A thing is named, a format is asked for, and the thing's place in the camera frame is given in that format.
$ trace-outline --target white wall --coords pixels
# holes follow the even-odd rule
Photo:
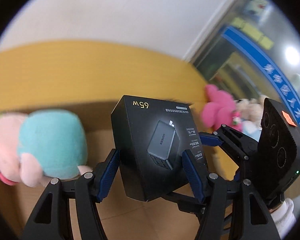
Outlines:
[[[88,39],[189,60],[232,0],[31,0],[0,51],[38,41]]]

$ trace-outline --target plush toy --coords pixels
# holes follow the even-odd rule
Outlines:
[[[259,141],[261,135],[261,119],[263,104],[267,96],[261,95],[257,99],[240,99],[236,101],[236,109],[241,113],[242,133]]]
[[[74,178],[91,171],[87,156],[82,124],[69,111],[0,114],[0,179],[8,185]]]
[[[213,127],[214,130],[225,124],[242,131],[240,112],[236,110],[233,97],[213,84],[205,86],[205,92],[209,103],[201,112],[203,124],[208,128]]]
[[[258,100],[255,98],[251,100],[245,98],[237,100],[236,109],[241,113],[241,118],[253,122],[257,127],[261,127],[263,104],[266,97],[261,95]]]

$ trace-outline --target cardboard box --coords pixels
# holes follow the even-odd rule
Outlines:
[[[123,96],[111,114],[126,195],[149,201],[187,183],[181,154],[206,163],[189,105]]]

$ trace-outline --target ugreen logo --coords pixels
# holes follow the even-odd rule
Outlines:
[[[164,139],[164,137],[165,137],[165,136],[166,136],[165,134],[163,134],[163,135],[162,135],[162,138],[161,138],[160,144],[162,144],[162,143],[163,143],[163,139]]]

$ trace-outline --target charger image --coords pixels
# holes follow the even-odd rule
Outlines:
[[[154,163],[172,170],[178,147],[179,137],[172,121],[166,124],[159,120],[147,149]]]

